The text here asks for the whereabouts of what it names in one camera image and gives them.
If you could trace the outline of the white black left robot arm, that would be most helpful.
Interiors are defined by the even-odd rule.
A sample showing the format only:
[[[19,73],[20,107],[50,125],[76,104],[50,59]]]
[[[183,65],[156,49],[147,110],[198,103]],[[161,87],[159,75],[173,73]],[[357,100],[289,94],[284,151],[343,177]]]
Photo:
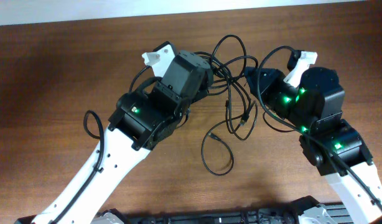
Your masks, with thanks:
[[[129,171],[176,130],[213,83],[211,65],[195,53],[174,53],[168,45],[142,57],[154,76],[118,100],[107,128],[96,120],[98,145],[54,202],[17,223],[91,223]]]

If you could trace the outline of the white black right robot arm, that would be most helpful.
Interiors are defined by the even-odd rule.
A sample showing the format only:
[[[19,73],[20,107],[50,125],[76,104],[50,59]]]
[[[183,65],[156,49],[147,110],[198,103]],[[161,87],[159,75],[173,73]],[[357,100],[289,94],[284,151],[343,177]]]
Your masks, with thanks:
[[[292,85],[273,68],[248,67],[251,93],[265,111],[301,134],[307,160],[333,188],[354,223],[382,223],[382,184],[360,133],[342,118],[345,91],[336,71],[313,67]]]

